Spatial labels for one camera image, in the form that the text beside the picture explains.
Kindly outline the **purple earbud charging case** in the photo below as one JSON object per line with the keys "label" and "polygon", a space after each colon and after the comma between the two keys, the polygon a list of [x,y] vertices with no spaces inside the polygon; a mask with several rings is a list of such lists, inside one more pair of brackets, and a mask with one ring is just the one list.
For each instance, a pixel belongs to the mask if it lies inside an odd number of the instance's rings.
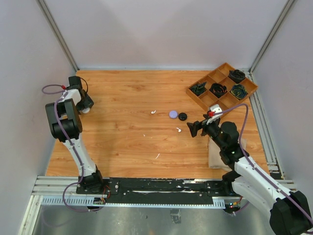
{"label": "purple earbud charging case", "polygon": [[171,111],[169,112],[169,118],[171,118],[171,119],[176,119],[177,117],[178,117],[177,111],[171,110]]}

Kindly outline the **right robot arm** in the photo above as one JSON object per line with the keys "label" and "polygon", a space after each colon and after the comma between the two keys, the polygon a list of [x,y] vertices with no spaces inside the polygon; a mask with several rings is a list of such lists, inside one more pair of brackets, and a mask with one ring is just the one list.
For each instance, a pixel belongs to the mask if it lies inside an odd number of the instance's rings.
{"label": "right robot arm", "polygon": [[220,123],[217,119],[189,122],[187,126],[193,137],[198,131],[202,136],[208,135],[220,148],[222,161],[231,168],[223,176],[224,194],[238,194],[245,198],[267,217],[276,235],[313,233],[313,219],[306,196],[281,185],[241,149],[235,123]]}

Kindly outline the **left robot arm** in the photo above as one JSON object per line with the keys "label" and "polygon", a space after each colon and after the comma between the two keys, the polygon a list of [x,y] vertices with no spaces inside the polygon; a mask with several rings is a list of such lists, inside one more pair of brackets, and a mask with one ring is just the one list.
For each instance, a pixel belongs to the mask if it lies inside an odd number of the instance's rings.
{"label": "left robot arm", "polygon": [[96,164],[89,156],[82,140],[83,126],[79,115],[86,114],[94,102],[84,89],[83,78],[71,76],[68,86],[62,88],[61,97],[45,105],[52,136],[70,152],[79,171],[77,194],[98,194],[104,190],[105,182]]}

